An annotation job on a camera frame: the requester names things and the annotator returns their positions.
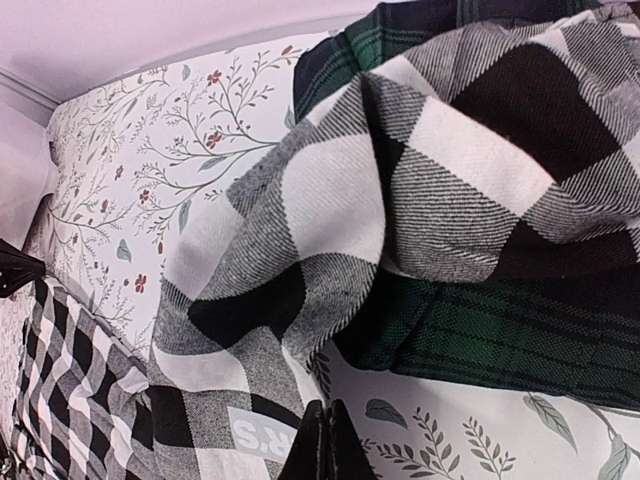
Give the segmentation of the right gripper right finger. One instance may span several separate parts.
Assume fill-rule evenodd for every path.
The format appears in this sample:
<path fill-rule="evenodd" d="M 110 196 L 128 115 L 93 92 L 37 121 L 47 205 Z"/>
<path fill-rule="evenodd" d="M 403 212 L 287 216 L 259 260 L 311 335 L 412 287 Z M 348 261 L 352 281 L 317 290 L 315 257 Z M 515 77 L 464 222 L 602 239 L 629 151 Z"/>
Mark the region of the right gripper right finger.
<path fill-rule="evenodd" d="M 331 480 L 376 480 L 366 453 L 342 400 L 335 400 L 328 411 L 328 466 Z"/>

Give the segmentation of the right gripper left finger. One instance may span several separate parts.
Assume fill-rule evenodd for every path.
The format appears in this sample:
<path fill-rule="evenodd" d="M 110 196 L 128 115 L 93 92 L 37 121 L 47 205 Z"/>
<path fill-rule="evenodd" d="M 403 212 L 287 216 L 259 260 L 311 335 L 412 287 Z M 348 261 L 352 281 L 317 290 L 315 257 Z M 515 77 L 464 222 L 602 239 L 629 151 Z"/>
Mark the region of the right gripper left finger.
<path fill-rule="evenodd" d="M 327 478 L 329 424 L 321 400 L 311 401 L 304 412 L 284 464 L 284 480 Z"/>

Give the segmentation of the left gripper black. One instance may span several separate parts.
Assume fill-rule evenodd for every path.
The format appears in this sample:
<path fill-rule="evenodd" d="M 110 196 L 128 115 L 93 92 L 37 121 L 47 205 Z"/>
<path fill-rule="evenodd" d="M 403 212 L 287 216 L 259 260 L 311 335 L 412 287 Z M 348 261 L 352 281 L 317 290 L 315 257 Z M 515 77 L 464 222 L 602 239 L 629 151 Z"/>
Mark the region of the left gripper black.
<path fill-rule="evenodd" d="M 8 298 L 46 274 L 45 263 L 0 240 L 0 296 Z"/>

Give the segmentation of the green plaid pleated skirt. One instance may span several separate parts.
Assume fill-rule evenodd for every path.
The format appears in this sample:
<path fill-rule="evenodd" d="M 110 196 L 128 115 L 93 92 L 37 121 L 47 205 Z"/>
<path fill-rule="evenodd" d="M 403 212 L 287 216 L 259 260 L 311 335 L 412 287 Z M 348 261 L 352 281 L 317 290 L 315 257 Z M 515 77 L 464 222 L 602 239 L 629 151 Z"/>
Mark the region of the green plaid pleated skirt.
<path fill-rule="evenodd" d="M 294 112 L 304 117 L 356 74 L 477 21 L 507 28 L 556 20 L 582 1 L 415 1 L 381 4 L 305 53 Z M 335 337 L 359 370 L 639 406 L 639 270 L 582 278 L 432 283 L 382 272 Z"/>

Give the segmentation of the black white checkered shirt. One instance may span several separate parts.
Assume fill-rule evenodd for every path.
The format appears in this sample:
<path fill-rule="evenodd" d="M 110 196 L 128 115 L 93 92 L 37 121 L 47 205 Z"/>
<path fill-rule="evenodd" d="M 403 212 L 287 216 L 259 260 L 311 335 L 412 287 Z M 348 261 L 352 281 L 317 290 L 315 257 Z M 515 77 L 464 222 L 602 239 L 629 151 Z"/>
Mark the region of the black white checkered shirt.
<path fill-rule="evenodd" d="M 293 80 L 292 127 L 167 256 L 146 359 L 48 266 L 2 308 L 16 478 L 284 479 L 307 405 L 328 421 L 341 400 L 316 364 L 333 347 L 349 365 L 335 337 L 380 273 L 466 285 L 639 270 L 630 6 L 446 31 L 302 118 Z"/>

